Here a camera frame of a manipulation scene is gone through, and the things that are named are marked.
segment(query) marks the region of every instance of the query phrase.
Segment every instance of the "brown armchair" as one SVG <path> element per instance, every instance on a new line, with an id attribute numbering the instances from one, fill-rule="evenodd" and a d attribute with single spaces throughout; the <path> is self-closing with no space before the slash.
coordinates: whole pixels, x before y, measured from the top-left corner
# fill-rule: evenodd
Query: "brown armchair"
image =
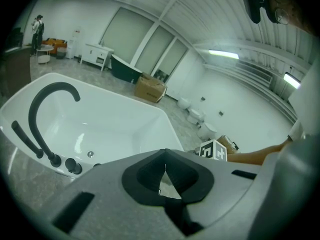
<path id="1" fill-rule="evenodd" d="M 42 44 L 53 46 L 53 50 L 50 52 L 50 54 L 55 55 L 57 54 L 57 49 L 59 47 L 67 48 L 67 41 L 55 38 L 48 38 L 47 40 L 42 41 Z"/>

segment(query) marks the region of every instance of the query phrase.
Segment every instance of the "ceiling light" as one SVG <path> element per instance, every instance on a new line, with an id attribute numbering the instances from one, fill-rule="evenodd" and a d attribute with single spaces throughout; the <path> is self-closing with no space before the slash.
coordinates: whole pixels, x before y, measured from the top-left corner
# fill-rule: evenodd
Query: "ceiling light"
<path id="1" fill-rule="evenodd" d="M 288 72 L 284 74 L 283 79 L 286 80 L 290 85 L 292 85 L 296 89 L 300 87 L 300 81 Z"/>
<path id="2" fill-rule="evenodd" d="M 230 58 L 239 60 L 238 54 L 232 53 L 232 52 L 226 52 L 226 51 L 220 51 L 220 50 L 209 50 L 209 53 L 212 55 L 225 56 L 225 57 L 230 57 Z"/>

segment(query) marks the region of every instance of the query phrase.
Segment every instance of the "toilet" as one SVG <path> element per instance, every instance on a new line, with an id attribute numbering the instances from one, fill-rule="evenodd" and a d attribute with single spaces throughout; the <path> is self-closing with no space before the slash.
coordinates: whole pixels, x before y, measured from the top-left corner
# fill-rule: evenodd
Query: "toilet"
<path id="1" fill-rule="evenodd" d="M 202 140 L 207 140 L 207 139 L 215 140 L 216 133 L 217 133 L 216 128 L 214 128 L 212 124 L 205 122 L 202 124 L 200 130 L 198 130 L 197 135 Z"/>
<path id="2" fill-rule="evenodd" d="M 201 119 L 202 114 L 200 114 L 198 111 L 194 109 L 189 109 L 189 115 L 186 118 L 186 120 L 194 125 L 198 123 L 198 121 Z"/>
<path id="3" fill-rule="evenodd" d="M 177 102 L 177 105 L 179 108 L 186 110 L 187 108 L 190 107 L 191 101 L 186 98 L 180 98 Z"/>

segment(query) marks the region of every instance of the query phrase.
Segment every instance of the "white bathtub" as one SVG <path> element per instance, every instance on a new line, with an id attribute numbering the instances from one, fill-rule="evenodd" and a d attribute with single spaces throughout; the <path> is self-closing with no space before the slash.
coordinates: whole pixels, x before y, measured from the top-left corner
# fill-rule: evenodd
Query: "white bathtub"
<path id="1" fill-rule="evenodd" d="M 36 155 L 18 138 L 11 128 L 17 120 L 28 137 L 35 141 L 28 124 L 32 100 L 45 86 L 66 82 L 79 92 L 75 102 L 67 91 L 50 94 L 37 113 L 37 126 L 51 151 L 61 157 L 62 164 L 55 168 L 44 154 Z M 31 82 L 0 109 L 0 129 L 18 149 L 44 166 L 67 176 L 78 177 L 95 164 L 104 164 L 135 154 L 159 149 L 183 151 L 180 141 L 166 113 L 154 106 L 120 94 L 63 76 L 46 74 Z M 75 159 L 82 173 L 70 173 L 65 161 Z"/>

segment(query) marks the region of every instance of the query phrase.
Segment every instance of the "black curved faucet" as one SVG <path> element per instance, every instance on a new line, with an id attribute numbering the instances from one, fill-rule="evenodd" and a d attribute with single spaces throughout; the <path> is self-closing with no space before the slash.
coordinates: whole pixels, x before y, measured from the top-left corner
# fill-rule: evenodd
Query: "black curved faucet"
<path id="1" fill-rule="evenodd" d="M 29 115 L 28 115 L 28 122 L 29 122 L 31 133 L 35 138 L 36 142 L 38 142 L 39 146 L 44 151 L 44 153 L 48 156 L 50 163 L 53 167 L 59 167 L 61 165 L 61 158 L 57 154 L 54 154 L 53 152 L 51 152 L 51 150 L 48 148 L 47 144 L 45 143 L 44 139 L 42 138 L 37 126 L 37 113 L 44 99 L 56 91 L 67 91 L 72 94 L 76 102 L 80 101 L 80 95 L 77 89 L 73 87 L 71 84 L 67 82 L 54 82 L 44 87 L 34 97 L 31 103 L 31 106 L 29 109 Z"/>

